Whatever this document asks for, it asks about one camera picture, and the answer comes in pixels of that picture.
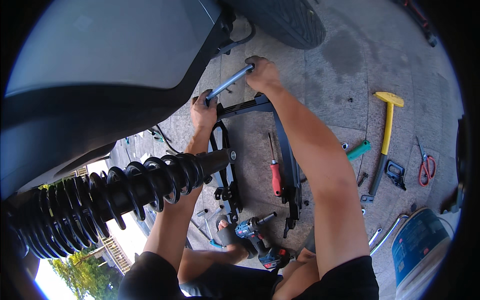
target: hand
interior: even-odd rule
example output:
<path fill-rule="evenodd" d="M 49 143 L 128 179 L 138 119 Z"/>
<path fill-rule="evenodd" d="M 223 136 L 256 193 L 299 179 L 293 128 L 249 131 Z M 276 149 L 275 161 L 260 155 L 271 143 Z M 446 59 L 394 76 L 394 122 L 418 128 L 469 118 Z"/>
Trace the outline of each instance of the hand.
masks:
<path fill-rule="evenodd" d="M 278 77 L 276 65 L 264 57 L 252 56 L 245 63 L 255 65 L 253 71 L 246 75 L 248 85 L 255 91 L 266 94 L 272 88 L 283 88 Z"/>
<path fill-rule="evenodd" d="M 196 130 L 206 128 L 211 131 L 213 125 L 216 123 L 216 104 L 218 97 L 213 97 L 210 100 L 210 106 L 207 106 L 205 101 L 211 91 L 211 89 L 204 91 L 200 96 L 193 97 L 190 102 L 190 114 Z"/>

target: hammer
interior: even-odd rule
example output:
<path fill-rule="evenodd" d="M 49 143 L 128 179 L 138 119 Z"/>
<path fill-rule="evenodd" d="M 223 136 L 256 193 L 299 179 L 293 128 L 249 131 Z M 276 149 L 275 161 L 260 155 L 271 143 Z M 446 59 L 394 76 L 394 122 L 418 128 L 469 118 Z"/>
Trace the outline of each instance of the hammer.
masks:
<path fill-rule="evenodd" d="M 368 191 L 370 195 L 375 196 L 375 194 L 377 194 L 378 185 L 380 184 L 380 179 L 382 179 L 383 169 L 385 169 L 385 165 L 387 163 L 388 147 L 390 145 L 390 137 L 392 135 L 393 105 L 402 108 L 404 101 L 399 96 L 387 92 L 376 92 L 373 95 L 387 103 L 387 119 L 385 121 L 385 133 L 384 143 L 382 144 L 382 153 L 380 154 L 380 161 L 377 165 L 375 178 L 373 179 L 372 186 Z"/>

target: yellow hammer head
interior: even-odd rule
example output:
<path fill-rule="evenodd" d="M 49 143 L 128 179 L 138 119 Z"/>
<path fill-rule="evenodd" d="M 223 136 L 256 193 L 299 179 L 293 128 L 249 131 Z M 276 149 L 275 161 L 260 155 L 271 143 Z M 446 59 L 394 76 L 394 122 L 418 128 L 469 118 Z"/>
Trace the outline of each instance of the yellow hammer head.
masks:
<path fill-rule="evenodd" d="M 403 107 L 403 103 L 404 103 L 403 99 L 395 94 L 388 93 L 388 92 L 376 92 L 373 95 L 382 101 L 385 101 L 387 103 L 388 102 L 393 103 L 393 105 L 401 108 Z"/>

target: blue drill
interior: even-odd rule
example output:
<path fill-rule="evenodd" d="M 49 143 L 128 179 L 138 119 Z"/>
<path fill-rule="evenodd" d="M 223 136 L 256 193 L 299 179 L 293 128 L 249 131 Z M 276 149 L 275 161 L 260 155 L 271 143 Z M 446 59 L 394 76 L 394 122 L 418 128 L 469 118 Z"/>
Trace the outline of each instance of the blue drill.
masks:
<path fill-rule="evenodd" d="M 267 269 L 275 267 L 282 268 L 290 260 L 290 254 L 281 247 L 265 247 L 263 236 L 260 234 L 260 226 L 276 217 L 276 212 L 272 212 L 263 219 L 252 217 L 241 222 L 235 227 L 235 232 L 242 239 L 248 239 L 252 242 L 255 250 L 258 252 L 258 260 Z"/>

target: black coil spring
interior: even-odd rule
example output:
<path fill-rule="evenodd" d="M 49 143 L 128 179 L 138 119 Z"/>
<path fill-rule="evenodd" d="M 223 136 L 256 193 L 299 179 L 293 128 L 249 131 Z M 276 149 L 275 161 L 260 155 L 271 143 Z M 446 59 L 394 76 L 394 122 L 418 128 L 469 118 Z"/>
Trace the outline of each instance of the black coil spring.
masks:
<path fill-rule="evenodd" d="M 202 166 L 191 154 L 151 157 L 144 164 L 133 161 L 125 172 L 112 167 L 108 174 L 92 173 L 34 191 L 33 198 L 16 211 L 13 226 L 27 246 L 24 249 L 38 258 L 66 257 L 98 243 L 99 236 L 110 237 L 108 220 L 115 219 L 125 229 L 122 214 L 133 210 L 143 221 L 144 205 L 161 212 L 164 200 L 176 203 L 203 180 Z"/>

